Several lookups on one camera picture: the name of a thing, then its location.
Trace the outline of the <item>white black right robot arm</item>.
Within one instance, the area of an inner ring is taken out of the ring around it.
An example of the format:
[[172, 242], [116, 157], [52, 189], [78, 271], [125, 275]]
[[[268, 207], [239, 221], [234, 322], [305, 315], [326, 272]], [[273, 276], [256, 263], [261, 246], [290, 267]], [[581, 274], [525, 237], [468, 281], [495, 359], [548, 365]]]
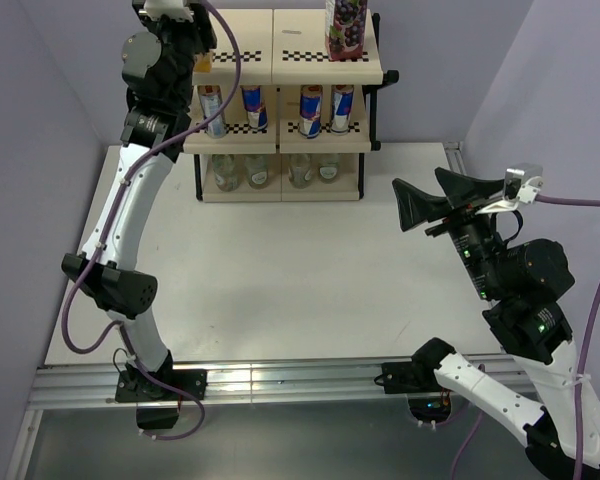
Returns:
[[501, 213], [542, 200], [537, 165], [481, 180], [437, 168], [441, 194], [392, 183], [400, 227], [448, 235], [479, 297], [492, 334], [531, 381], [528, 399], [433, 338], [406, 362], [382, 365], [375, 382], [388, 394], [452, 391], [505, 427], [549, 479], [600, 479], [600, 400], [585, 372], [589, 341], [576, 341], [559, 306], [574, 285], [564, 249], [535, 239], [518, 243], [497, 229]]

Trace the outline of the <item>blue silver energy drink can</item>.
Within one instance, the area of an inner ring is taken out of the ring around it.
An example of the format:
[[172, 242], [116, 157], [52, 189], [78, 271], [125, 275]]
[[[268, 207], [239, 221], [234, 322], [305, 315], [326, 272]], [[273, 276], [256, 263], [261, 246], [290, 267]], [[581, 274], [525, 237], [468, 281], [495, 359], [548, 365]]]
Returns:
[[344, 135], [349, 132], [350, 115], [353, 108], [354, 86], [333, 85], [331, 89], [330, 132]]
[[315, 138], [320, 133], [322, 97], [321, 85], [305, 85], [301, 88], [299, 132], [307, 139]]

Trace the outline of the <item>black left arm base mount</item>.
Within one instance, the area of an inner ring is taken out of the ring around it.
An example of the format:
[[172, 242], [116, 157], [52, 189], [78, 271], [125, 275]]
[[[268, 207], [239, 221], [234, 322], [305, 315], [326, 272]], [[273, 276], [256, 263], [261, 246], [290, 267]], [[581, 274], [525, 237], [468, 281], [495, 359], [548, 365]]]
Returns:
[[[164, 381], [173, 388], [203, 400], [207, 386], [207, 371], [174, 370]], [[136, 424], [151, 433], [171, 430], [179, 419], [185, 396], [165, 389], [146, 379], [131, 367], [119, 374], [114, 396], [117, 404], [136, 406]]]

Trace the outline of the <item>aluminium mounting rail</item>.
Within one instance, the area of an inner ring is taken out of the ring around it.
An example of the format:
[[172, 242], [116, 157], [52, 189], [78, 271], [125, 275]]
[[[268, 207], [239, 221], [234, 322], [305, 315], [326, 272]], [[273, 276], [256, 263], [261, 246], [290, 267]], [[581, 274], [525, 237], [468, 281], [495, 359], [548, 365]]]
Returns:
[[[206, 405], [376, 400], [382, 359], [296, 362], [184, 363], [177, 370], [207, 371]], [[110, 364], [45, 367], [37, 371], [30, 411], [114, 408], [118, 373]]]

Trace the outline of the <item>clear glass bottle green cap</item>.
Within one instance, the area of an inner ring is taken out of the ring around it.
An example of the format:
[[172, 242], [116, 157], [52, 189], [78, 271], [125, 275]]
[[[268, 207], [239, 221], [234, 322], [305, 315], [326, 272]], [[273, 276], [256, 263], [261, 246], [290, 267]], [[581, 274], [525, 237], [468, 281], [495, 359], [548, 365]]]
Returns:
[[223, 192], [235, 191], [240, 184], [235, 156], [214, 154], [211, 156], [211, 163], [216, 186]]
[[318, 159], [318, 176], [323, 183], [333, 183], [340, 171], [340, 155], [325, 153]]
[[251, 188], [263, 189], [269, 180], [267, 157], [263, 154], [250, 154], [244, 158], [246, 178]]
[[289, 181], [294, 188], [304, 189], [313, 179], [312, 159], [306, 153], [289, 155], [288, 162]]

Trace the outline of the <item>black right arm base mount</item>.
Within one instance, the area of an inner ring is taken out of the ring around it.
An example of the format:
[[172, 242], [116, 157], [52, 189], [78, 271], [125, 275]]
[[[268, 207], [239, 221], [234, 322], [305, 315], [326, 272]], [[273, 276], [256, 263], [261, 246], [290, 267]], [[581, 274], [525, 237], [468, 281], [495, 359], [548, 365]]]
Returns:
[[416, 422], [436, 426], [468, 409], [466, 400], [453, 399], [451, 391], [441, 387], [431, 371], [413, 361], [382, 363], [374, 384], [386, 395], [404, 395]]

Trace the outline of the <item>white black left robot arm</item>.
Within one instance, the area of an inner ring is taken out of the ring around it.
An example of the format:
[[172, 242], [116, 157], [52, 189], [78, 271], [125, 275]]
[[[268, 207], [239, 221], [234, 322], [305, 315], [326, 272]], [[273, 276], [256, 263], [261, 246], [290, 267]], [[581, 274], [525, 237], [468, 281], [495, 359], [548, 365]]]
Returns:
[[203, 1], [135, 1], [132, 7], [143, 29], [121, 52], [127, 114], [118, 170], [93, 232], [79, 253], [63, 258], [61, 269], [73, 285], [61, 310], [61, 333], [71, 351], [93, 352], [69, 335], [70, 307], [83, 292], [120, 329], [132, 367], [143, 369], [139, 388], [163, 399], [173, 391], [175, 375], [152, 312], [158, 283], [137, 271], [137, 256], [157, 193], [191, 124], [194, 66], [217, 39]]

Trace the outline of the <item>blue Fontana juice carton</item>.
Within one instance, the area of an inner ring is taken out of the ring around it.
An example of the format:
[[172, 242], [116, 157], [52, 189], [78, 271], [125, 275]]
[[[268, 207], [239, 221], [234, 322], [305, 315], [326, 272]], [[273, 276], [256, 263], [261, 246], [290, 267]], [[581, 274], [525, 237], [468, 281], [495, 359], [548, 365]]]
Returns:
[[197, 52], [193, 56], [194, 73], [210, 73], [213, 67], [214, 50]]

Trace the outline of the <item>beige three-tier shelf rack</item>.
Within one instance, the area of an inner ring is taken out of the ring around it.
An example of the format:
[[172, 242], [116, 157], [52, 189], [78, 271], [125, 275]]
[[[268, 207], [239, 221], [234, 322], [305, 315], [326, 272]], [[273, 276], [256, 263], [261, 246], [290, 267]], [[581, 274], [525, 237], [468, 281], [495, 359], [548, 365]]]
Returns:
[[[240, 96], [225, 111], [227, 134], [218, 139], [206, 133], [191, 135], [186, 153], [193, 157], [197, 200], [212, 202], [357, 201], [364, 196], [365, 156], [381, 143], [376, 134], [377, 93], [397, 84], [399, 73], [384, 70], [379, 55], [380, 16], [367, 13], [363, 56], [330, 61], [324, 39], [325, 13], [321, 9], [224, 9], [242, 55], [243, 85], [262, 88], [268, 126], [255, 132], [247, 123]], [[321, 85], [321, 132], [306, 139], [299, 132], [300, 94], [304, 85]], [[353, 85], [354, 100], [349, 132], [330, 132], [331, 89]], [[304, 189], [289, 181], [289, 155], [325, 153], [340, 155], [340, 171], [333, 183], [312, 179]], [[221, 191], [215, 183], [211, 156], [231, 154], [241, 164], [247, 154], [263, 154], [269, 163], [265, 188], [250, 187], [246, 172], [239, 172], [239, 187]]]

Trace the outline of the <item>blue purple berry juice carton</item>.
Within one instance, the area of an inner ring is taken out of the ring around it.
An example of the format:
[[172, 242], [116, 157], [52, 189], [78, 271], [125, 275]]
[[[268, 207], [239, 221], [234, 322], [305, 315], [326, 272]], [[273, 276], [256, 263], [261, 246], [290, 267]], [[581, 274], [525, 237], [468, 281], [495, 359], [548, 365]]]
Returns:
[[325, 47], [330, 61], [363, 56], [366, 0], [325, 1]]

